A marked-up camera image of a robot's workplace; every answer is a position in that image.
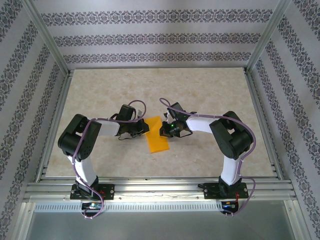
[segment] purple cable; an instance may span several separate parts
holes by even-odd
[[[76,149],[75,149],[75,151],[74,151],[74,154],[72,155],[72,162],[71,162],[71,163],[72,163],[72,169],[73,169],[73,171],[74,171],[74,173],[75,173],[75,176],[76,176],[80,181],[82,181],[82,183],[83,183],[88,189],[90,189],[92,192],[94,192],[96,195],[98,195],[98,197],[100,198],[100,201],[101,201],[101,208],[100,208],[100,210],[99,210],[95,215],[93,215],[93,216],[87,216],[87,215],[86,215],[86,210],[84,211],[83,216],[84,216],[84,218],[86,218],[86,219],[94,219],[95,217],[97,217],[98,215],[100,215],[100,214],[103,212],[103,210],[104,210],[105,203],[104,203],[104,198],[102,197],[102,195],[101,195],[99,192],[97,192],[96,190],[94,190],[92,187],[90,187],[90,186],[80,177],[79,173],[78,173],[77,170],[76,170],[76,165],[75,165],[75,163],[76,163],[76,156],[77,156],[77,154],[78,154],[78,152],[79,152],[80,146],[81,146],[82,142],[84,141],[85,135],[86,135],[86,133],[87,133],[87,131],[88,131],[88,128],[89,128],[90,124],[91,124],[93,121],[96,121],[96,120],[97,120],[97,121],[110,121],[110,122],[116,122],[116,123],[135,123],[135,122],[139,121],[140,119],[142,119],[142,118],[144,117],[144,115],[146,114],[146,112],[147,112],[147,105],[146,105],[143,101],[141,101],[141,100],[133,100],[133,101],[131,101],[128,105],[131,105],[132,103],[135,103],[135,102],[142,103],[143,106],[144,106],[144,112],[143,112],[143,114],[142,114],[140,117],[138,117],[137,119],[133,119],[133,120],[129,120],[129,121],[120,121],[120,120],[114,120],[114,119],[109,119],[109,118],[101,118],[101,117],[100,117],[100,118],[92,118],[92,119],[90,119],[89,122],[87,123],[87,125],[85,126],[85,128],[84,128],[84,130],[83,130],[83,133],[82,133],[82,136],[81,136],[81,138],[80,138],[80,141],[79,141],[78,145],[76,146]]]
[[[239,209],[237,212],[231,214],[232,217],[235,216],[235,215],[237,215],[237,214],[238,214],[240,211],[242,211],[242,210],[244,209],[244,207],[248,204],[248,202],[249,202],[252,194],[254,193],[254,191],[255,191],[255,189],[256,189],[256,181],[255,181],[252,177],[241,176],[241,174],[240,174],[241,165],[242,165],[244,159],[245,159],[249,154],[251,154],[252,151],[253,151],[253,150],[255,149],[255,147],[256,147],[257,140],[256,140],[256,136],[255,136],[254,132],[251,130],[251,128],[250,128],[248,125],[246,125],[246,124],[244,124],[242,121],[239,121],[239,120],[234,119],[234,118],[232,118],[232,117],[219,116],[219,115],[193,114],[193,113],[189,113],[189,112],[186,112],[186,111],[182,111],[182,110],[179,110],[179,109],[176,109],[176,108],[170,106],[170,105],[171,105],[170,102],[169,102],[167,99],[163,98],[163,97],[161,97],[161,98],[159,99],[159,101],[160,101],[160,103],[162,103],[163,105],[165,105],[167,108],[172,109],[172,110],[174,110],[174,111],[176,111],[176,112],[178,112],[178,113],[186,114],[186,115],[189,115],[189,116],[202,117],[202,118],[210,118],[210,119],[227,119],[227,120],[229,120],[229,121],[233,121],[233,122],[235,122],[235,123],[237,123],[237,124],[240,124],[241,126],[245,127],[245,128],[249,131],[249,133],[252,135],[252,138],[253,138],[252,148],[251,148],[245,155],[243,155],[243,156],[240,158],[241,161],[239,162],[239,165],[238,165],[236,174],[239,175],[240,177],[242,177],[243,179],[252,180],[252,181],[253,181],[253,187],[252,187],[252,190],[251,190],[251,192],[250,192],[250,194],[249,194],[249,197],[248,197],[247,200],[243,203],[243,205],[240,207],[240,209]]]

